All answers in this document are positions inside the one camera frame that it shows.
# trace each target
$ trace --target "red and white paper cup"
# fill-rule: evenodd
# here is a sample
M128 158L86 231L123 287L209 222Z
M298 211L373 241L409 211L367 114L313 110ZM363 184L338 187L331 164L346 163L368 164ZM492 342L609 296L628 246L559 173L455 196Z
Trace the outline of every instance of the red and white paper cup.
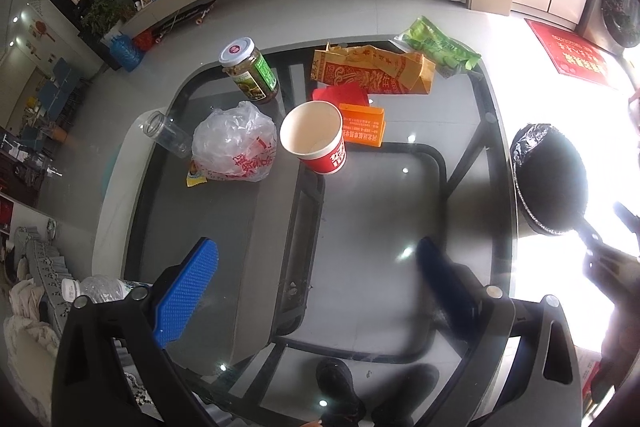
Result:
M318 174L339 171L346 161L340 111L320 100L299 105L282 122L280 144Z

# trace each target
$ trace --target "shoe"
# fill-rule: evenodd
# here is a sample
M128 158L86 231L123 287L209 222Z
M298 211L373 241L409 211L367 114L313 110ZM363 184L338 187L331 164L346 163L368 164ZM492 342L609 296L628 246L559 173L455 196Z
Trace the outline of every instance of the shoe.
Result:
M364 418L364 402L353 390L353 377L347 365L339 359L322 359L316 366L316 382L326 400L322 425L327 427L356 426Z
M440 376L430 364L414 365L404 375L400 387L371 412L376 427L411 427L412 413L434 390Z

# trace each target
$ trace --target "white jar lid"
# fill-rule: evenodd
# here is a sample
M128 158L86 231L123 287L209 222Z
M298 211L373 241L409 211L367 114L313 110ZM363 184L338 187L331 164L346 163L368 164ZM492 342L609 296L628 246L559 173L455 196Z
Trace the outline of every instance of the white jar lid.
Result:
M61 289L66 302L73 302L80 295L80 283L74 279L63 279Z
M220 64L225 68L240 64L254 52L254 49L255 44L249 37L240 37L222 50Z

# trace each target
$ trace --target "white plastic bag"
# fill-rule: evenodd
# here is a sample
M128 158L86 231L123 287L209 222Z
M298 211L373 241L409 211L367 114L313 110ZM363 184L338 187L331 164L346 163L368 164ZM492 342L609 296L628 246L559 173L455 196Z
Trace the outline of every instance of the white plastic bag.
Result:
M193 134L193 160L210 180L259 182L276 155L276 126L251 102L213 110Z

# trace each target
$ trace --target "green plastic packaging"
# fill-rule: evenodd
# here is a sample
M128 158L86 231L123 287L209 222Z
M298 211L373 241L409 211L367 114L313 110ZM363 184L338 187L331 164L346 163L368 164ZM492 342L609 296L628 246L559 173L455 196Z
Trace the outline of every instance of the green plastic packaging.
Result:
M396 37L405 51L417 51L436 64L442 76L473 70L480 55L464 44L447 37L427 17L420 16L409 29Z

